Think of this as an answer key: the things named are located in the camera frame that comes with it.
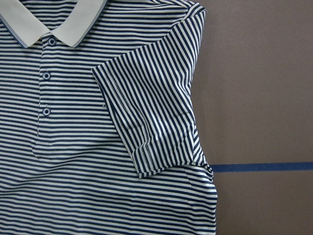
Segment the navy white striped polo shirt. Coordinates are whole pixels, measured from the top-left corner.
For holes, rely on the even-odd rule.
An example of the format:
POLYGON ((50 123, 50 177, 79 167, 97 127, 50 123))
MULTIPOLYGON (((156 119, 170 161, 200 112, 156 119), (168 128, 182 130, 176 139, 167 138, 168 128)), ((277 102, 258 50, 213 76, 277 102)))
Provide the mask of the navy white striped polo shirt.
POLYGON ((213 235, 190 0, 0 3, 0 232, 213 235))

